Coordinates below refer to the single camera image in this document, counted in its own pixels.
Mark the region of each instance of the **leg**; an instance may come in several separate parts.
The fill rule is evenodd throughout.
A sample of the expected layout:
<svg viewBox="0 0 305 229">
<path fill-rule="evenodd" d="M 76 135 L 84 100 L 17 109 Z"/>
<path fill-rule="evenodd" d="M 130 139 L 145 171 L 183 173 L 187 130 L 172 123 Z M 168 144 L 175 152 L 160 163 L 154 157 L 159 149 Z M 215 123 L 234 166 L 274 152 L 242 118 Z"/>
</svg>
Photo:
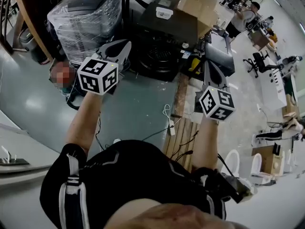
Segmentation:
<svg viewBox="0 0 305 229">
<path fill-rule="evenodd" d="M 192 170 L 201 167 L 216 169 L 217 166 L 217 134 L 218 124 L 216 121 L 202 118 L 199 133 L 195 139 L 193 155 L 192 155 Z"/>
<path fill-rule="evenodd" d="M 263 139 L 268 141 L 275 141 L 275 140 L 281 140 L 282 139 L 282 131 L 278 132 L 269 132 L 264 134 L 256 135 L 256 139 Z"/>
</svg>

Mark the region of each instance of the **white table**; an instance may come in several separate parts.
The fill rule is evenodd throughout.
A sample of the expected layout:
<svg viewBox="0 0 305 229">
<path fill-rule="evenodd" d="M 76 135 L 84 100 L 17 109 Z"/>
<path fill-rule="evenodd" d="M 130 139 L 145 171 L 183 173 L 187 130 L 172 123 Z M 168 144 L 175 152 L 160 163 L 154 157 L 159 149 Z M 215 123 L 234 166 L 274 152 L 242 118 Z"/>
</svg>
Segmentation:
<svg viewBox="0 0 305 229">
<path fill-rule="evenodd" d="M 269 57 L 264 60 L 265 66 L 276 65 Z M 270 110 L 287 106 L 284 83 L 278 69 L 272 69 L 259 74 L 263 92 L 263 103 Z"/>
</svg>

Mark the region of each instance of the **wooden pallet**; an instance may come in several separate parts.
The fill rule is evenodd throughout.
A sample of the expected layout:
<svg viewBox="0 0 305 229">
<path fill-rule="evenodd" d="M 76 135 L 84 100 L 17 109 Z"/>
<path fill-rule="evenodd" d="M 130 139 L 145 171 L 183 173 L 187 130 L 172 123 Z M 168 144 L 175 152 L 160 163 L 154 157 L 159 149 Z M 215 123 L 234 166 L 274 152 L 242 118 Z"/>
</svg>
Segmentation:
<svg viewBox="0 0 305 229">
<path fill-rule="evenodd" d="M 196 131 L 199 130 L 199 127 L 199 124 L 193 123 L 189 119 L 181 118 L 180 121 L 175 125 L 176 135 L 171 136 L 169 133 L 166 135 L 163 149 L 164 154 L 166 154 L 166 156 L 172 160 L 176 160 L 179 155 L 193 150 L 195 140 L 191 141 L 190 143 L 188 142 L 193 138 Z M 186 170 L 191 171 L 191 159 L 192 155 L 184 155 L 178 160 L 178 163 L 181 164 Z"/>
</svg>

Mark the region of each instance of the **white sticker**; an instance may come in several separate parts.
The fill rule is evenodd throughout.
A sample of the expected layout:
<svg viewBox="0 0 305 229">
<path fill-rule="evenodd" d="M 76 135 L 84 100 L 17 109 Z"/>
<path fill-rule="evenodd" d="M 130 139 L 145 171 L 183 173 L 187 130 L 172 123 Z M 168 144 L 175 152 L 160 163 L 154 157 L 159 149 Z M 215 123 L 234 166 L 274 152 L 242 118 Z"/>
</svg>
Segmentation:
<svg viewBox="0 0 305 229">
<path fill-rule="evenodd" d="M 183 59 L 188 59 L 190 57 L 191 53 L 190 52 L 185 52 L 182 56 Z"/>
</svg>

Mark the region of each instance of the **power strip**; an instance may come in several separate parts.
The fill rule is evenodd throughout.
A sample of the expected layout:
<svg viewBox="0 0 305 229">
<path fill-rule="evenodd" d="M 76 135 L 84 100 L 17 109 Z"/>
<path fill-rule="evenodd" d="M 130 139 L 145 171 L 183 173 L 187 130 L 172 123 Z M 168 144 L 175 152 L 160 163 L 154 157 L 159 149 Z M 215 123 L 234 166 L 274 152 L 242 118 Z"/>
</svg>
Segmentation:
<svg viewBox="0 0 305 229">
<path fill-rule="evenodd" d="M 173 120 L 168 120 L 168 128 L 170 129 L 170 134 L 175 135 L 175 126 Z"/>
</svg>

